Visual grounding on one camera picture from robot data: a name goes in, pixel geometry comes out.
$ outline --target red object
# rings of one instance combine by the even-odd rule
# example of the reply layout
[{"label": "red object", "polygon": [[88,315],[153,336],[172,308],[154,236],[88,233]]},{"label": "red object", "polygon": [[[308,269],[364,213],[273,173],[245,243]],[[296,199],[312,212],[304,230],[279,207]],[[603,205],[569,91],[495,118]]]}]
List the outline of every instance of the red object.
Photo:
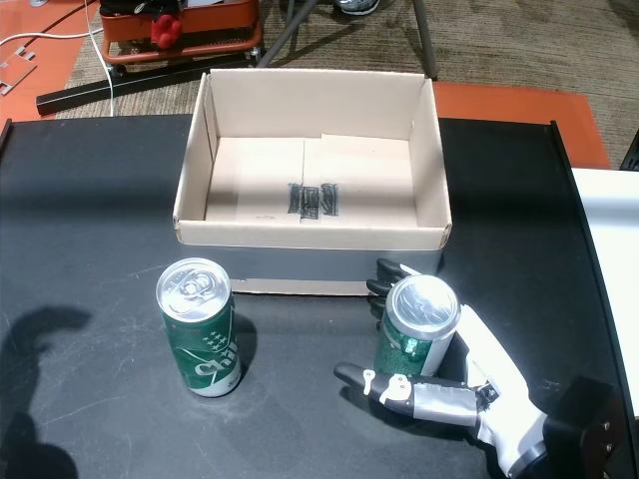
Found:
[{"label": "red object", "polygon": [[151,24],[151,42],[155,43],[162,50],[171,48],[182,34],[182,24],[180,20],[171,15],[161,15]]}]

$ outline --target black table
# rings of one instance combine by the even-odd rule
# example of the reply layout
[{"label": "black table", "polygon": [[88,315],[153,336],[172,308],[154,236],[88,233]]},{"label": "black table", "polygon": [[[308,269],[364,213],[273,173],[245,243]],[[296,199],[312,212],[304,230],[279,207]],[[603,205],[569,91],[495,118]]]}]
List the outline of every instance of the black table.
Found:
[{"label": "black table", "polygon": [[[499,477],[463,430],[393,416],[332,376],[340,360],[371,362],[376,332],[362,298],[239,296],[242,383],[213,400],[183,386],[155,284],[169,263],[207,254],[179,244],[171,224],[189,121],[27,123],[9,138],[0,165],[7,476]],[[441,133],[453,211],[441,277],[509,351],[540,408],[578,374],[620,385],[627,399],[553,129],[442,120]],[[637,477],[636,452],[629,440],[618,449],[613,479]]]}]

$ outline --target aluminum can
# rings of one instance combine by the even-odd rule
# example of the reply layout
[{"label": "aluminum can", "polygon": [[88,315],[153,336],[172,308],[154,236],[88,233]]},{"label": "aluminum can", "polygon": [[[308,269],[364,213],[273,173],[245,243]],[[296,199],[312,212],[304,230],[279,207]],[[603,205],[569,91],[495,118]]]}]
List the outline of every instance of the aluminum can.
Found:
[{"label": "aluminum can", "polygon": [[386,298],[374,369],[431,376],[459,323],[454,291],[436,276],[405,277]]},{"label": "aluminum can", "polygon": [[224,269],[208,259],[182,259],[162,273],[156,298],[187,386],[207,397],[232,391],[241,366],[231,281]]}]

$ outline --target orange mat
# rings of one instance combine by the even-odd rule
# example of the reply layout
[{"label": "orange mat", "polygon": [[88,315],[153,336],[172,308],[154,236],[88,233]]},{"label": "orange mat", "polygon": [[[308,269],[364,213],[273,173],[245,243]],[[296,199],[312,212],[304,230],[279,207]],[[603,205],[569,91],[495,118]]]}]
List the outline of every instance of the orange mat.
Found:
[{"label": "orange mat", "polygon": [[[16,33],[39,32],[82,4],[79,0],[49,0],[42,7],[32,8],[29,0],[0,0],[0,39]],[[91,16],[97,8],[97,2],[89,6]],[[87,23],[81,10],[48,33],[86,31]],[[0,61],[26,41],[28,39],[15,40],[0,47]],[[41,118],[35,106],[36,96],[64,89],[83,42],[84,39],[39,39],[28,47],[28,51],[36,53],[34,61],[37,68],[9,95],[0,97],[0,126],[6,118],[14,121]],[[441,118],[537,124],[548,124],[554,120],[573,167],[610,168],[588,101],[581,95],[443,82],[436,82],[434,89]]]},{"label": "orange mat", "polygon": [[556,121],[570,164],[609,169],[608,155],[583,95],[529,88],[434,84],[440,118],[549,124]]},{"label": "orange mat", "polygon": [[[29,0],[0,0],[0,39],[24,32],[40,32],[58,18],[83,1],[49,0],[42,7],[33,8]],[[98,3],[89,6],[90,18],[98,9]],[[73,14],[47,33],[71,35],[87,31],[84,10]],[[0,63],[4,62],[19,47],[28,42],[21,38],[0,47]],[[39,120],[35,99],[38,95],[62,90],[73,72],[76,58],[84,39],[51,40],[39,39],[27,47],[27,52],[36,54],[33,61],[36,69],[29,74],[6,97],[0,96],[0,125],[6,118],[14,121]]]}]

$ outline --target open cardboard box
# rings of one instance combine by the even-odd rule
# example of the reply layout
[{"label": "open cardboard box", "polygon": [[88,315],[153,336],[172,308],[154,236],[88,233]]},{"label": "open cardboard box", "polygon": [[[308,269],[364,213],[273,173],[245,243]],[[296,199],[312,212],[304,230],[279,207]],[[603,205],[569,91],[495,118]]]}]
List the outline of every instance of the open cardboard box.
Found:
[{"label": "open cardboard box", "polygon": [[378,257],[434,272],[451,219],[430,80],[212,70],[174,224],[238,291],[365,294]]}]

